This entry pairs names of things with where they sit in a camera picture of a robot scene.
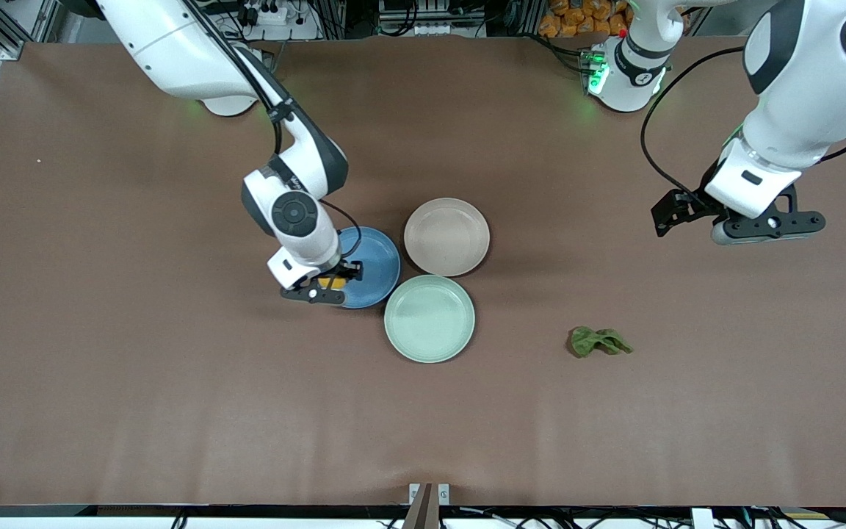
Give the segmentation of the mint green plate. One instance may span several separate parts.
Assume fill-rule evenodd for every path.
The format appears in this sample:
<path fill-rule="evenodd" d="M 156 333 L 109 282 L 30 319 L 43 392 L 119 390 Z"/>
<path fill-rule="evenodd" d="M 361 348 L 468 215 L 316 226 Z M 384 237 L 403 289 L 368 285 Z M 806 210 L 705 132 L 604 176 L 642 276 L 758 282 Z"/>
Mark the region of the mint green plate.
<path fill-rule="evenodd" d="M 419 364 L 442 364 L 469 345 L 476 311 L 456 281 L 423 275 L 397 286 L 383 322 L 387 339 L 400 355 Z"/>

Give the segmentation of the blue plate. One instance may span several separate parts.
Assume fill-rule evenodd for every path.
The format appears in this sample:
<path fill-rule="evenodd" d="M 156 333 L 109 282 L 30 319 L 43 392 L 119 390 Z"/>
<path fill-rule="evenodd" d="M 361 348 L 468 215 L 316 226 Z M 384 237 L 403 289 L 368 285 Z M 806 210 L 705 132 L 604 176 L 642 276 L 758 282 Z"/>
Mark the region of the blue plate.
<path fill-rule="evenodd" d="M 344 228 L 339 234 L 343 251 L 357 250 L 349 255 L 349 262 L 360 262 L 359 280 L 346 282 L 343 292 L 344 309 L 365 309 L 389 297 L 402 275 L 402 258 L 394 241 L 382 231 L 369 226 Z"/>

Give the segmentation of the white electronics box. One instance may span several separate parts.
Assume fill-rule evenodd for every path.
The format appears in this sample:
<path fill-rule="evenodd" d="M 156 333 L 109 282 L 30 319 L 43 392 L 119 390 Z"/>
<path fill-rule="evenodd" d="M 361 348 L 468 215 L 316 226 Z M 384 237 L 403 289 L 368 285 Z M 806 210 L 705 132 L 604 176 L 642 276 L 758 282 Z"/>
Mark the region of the white electronics box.
<path fill-rule="evenodd" d="M 487 0 L 376 0 L 379 33 L 397 37 L 483 33 Z"/>

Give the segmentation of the metal table edge bracket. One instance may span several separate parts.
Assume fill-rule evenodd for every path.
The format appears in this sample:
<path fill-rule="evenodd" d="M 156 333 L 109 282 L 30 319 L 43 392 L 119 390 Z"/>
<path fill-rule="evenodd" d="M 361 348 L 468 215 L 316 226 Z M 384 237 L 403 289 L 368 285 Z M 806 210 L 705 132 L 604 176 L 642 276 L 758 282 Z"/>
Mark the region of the metal table edge bracket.
<path fill-rule="evenodd" d="M 422 492 L 423 489 L 426 489 L 429 486 L 430 493 L 432 493 L 433 497 L 438 499 L 438 503 L 440 506 L 443 505 L 450 505 L 450 485 L 449 484 L 421 484 L 421 483 L 412 483 L 408 485 L 408 500 L 405 503 L 406 505 L 410 505 L 414 499 L 416 499 L 417 493 Z"/>

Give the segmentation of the beige plate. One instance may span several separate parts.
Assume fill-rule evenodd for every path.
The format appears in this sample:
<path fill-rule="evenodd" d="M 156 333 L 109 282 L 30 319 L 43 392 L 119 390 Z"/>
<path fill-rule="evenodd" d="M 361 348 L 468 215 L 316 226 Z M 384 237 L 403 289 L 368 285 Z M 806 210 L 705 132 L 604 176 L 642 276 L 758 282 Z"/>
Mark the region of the beige plate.
<path fill-rule="evenodd" d="M 469 202 L 437 198 L 420 205 L 403 234 L 408 257 L 426 273 L 457 277 L 480 266 L 491 245 L 491 230 Z"/>

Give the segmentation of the orange snack bags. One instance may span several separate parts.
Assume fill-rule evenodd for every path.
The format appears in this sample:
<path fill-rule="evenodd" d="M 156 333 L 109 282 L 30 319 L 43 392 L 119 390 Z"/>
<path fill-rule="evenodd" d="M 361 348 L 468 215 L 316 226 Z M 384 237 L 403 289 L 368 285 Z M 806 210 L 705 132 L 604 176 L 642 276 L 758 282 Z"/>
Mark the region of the orange snack bags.
<path fill-rule="evenodd" d="M 547 39 L 592 32 L 617 36 L 621 28 L 629 30 L 634 16 L 627 0 L 546 0 L 538 34 Z"/>

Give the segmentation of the white power strip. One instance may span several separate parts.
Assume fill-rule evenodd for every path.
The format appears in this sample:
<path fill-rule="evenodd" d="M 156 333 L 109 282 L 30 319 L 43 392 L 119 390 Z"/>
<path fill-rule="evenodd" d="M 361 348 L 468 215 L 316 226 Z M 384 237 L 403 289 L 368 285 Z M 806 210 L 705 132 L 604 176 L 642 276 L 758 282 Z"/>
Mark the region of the white power strip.
<path fill-rule="evenodd" d="M 297 13 L 288 0 L 235 0 L 241 27 L 285 26 Z"/>

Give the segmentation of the green lettuce leaf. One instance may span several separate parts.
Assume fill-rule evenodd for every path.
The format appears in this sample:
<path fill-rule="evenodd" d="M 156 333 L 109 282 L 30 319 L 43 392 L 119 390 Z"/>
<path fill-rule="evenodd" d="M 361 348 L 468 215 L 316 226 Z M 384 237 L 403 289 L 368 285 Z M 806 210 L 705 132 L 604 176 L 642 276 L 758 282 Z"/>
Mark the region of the green lettuce leaf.
<path fill-rule="evenodd" d="M 594 351 L 601 351 L 611 356 L 632 354 L 635 351 L 614 328 L 577 327 L 571 329 L 567 346 L 577 358 L 587 358 Z"/>

